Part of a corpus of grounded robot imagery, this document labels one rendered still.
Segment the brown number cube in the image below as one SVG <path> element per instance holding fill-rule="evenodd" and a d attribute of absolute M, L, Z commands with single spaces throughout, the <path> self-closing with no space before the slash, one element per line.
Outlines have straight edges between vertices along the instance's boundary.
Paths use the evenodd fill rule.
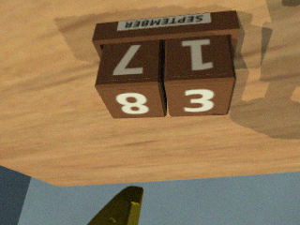
<path fill-rule="evenodd" d="M 169 114 L 227 115 L 236 75 L 229 35 L 165 39 Z"/>
<path fill-rule="evenodd" d="M 165 117 L 163 41 L 104 44 L 95 87 L 113 119 Z"/>

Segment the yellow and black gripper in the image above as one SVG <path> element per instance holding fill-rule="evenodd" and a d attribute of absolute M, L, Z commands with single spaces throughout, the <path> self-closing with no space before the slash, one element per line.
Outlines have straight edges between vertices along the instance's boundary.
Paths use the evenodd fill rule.
<path fill-rule="evenodd" d="M 87 225 L 138 225 L 142 201 L 142 187 L 126 187 L 115 195 Z"/>

